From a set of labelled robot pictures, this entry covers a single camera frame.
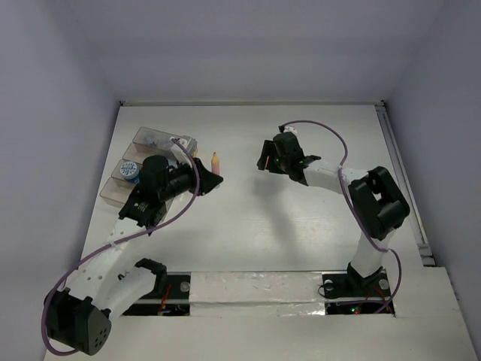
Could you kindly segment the orange highlighter marker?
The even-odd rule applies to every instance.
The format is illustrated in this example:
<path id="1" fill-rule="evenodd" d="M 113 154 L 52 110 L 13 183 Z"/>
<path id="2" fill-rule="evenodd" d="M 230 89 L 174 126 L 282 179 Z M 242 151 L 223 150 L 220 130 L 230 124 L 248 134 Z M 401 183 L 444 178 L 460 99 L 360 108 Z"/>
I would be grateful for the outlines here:
<path id="1" fill-rule="evenodd" d="M 216 175 L 220 175 L 220 161 L 216 152 L 213 153 L 211 159 L 211 171 Z"/>

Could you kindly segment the clear bead cup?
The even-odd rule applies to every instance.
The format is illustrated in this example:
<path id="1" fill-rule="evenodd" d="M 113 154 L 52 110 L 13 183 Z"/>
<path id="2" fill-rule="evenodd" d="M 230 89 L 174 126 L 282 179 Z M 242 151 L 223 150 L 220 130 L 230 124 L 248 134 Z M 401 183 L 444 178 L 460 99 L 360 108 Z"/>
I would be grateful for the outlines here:
<path id="1" fill-rule="evenodd" d="M 156 132 L 146 132 L 144 136 L 144 144 L 148 147 L 157 148 L 158 137 Z"/>
<path id="2" fill-rule="evenodd" d="M 159 150 L 167 151 L 167 150 L 170 150 L 173 145 L 174 145 L 174 143 L 172 142 L 172 140 L 170 138 L 164 138 L 164 139 L 158 141 L 157 148 Z"/>

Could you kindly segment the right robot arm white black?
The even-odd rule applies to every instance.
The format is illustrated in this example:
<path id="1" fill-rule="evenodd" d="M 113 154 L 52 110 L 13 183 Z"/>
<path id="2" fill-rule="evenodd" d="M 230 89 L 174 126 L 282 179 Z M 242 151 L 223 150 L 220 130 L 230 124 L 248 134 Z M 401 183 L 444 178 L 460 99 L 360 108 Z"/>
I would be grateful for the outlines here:
<path id="1" fill-rule="evenodd" d="M 372 276 L 380 271 L 392 233 L 410 215 L 410 206 L 389 171 L 381 166 L 368 171 L 343 168 L 307 156 L 292 132 L 264 141 L 257 167 L 344 196 L 362 232 L 348 265 L 346 286 L 353 294 L 366 293 L 374 284 Z"/>

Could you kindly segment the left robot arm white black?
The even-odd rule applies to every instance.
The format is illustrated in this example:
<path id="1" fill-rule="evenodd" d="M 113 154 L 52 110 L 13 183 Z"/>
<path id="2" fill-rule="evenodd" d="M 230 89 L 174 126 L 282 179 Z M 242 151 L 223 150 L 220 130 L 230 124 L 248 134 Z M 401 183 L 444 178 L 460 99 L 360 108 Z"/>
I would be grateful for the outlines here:
<path id="1" fill-rule="evenodd" d="M 68 346 L 67 355 L 98 353 L 119 316 L 141 297 L 160 296 L 167 287 L 165 265 L 148 258 L 142 244 L 177 220 L 165 218 L 172 201 L 183 193 L 204 196 L 222 181 L 198 158 L 171 165 L 163 156 L 147 157 L 107 242 L 48 293 L 42 314 L 44 340 Z"/>

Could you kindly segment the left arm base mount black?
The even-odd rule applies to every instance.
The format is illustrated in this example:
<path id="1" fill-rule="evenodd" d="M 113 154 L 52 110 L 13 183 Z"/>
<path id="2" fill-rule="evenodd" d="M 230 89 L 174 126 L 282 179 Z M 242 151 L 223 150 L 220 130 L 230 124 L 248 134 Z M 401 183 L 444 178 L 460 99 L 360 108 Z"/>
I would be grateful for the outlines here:
<path id="1" fill-rule="evenodd" d="M 153 289 L 131 305 L 123 316 L 189 316 L 191 274 L 170 273 L 165 265 L 151 259 L 142 259 L 135 265 L 156 276 Z"/>

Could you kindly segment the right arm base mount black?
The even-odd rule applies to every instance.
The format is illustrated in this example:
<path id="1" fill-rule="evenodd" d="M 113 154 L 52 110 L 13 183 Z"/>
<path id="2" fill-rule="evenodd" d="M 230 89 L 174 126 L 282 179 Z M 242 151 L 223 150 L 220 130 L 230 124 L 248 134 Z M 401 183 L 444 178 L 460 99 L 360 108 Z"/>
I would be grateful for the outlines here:
<path id="1" fill-rule="evenodd" d="M 395 307 L 383 267 L 362 278 L 348 265 L 344 272 L 327 273 L 317 293 L 325 300 L 327 315 L 391 314 Z"/>

